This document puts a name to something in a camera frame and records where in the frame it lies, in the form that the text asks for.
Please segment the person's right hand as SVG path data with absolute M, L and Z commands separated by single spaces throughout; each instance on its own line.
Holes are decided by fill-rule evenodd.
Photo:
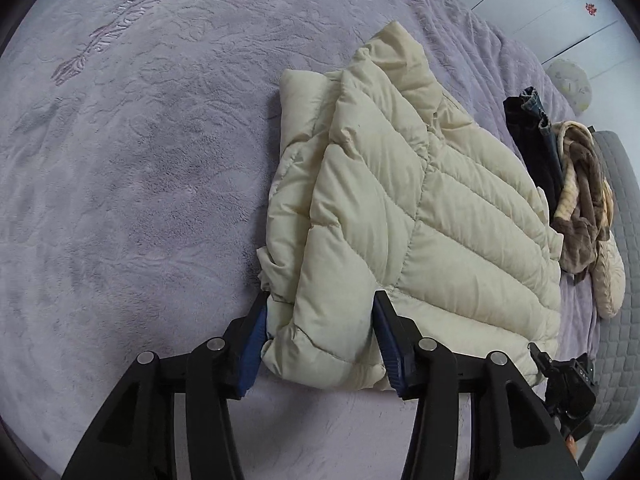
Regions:
M 578 460 L 578 446 L 574 437 L 569 434 L 565 439 L 565 444 L 574 460 Z

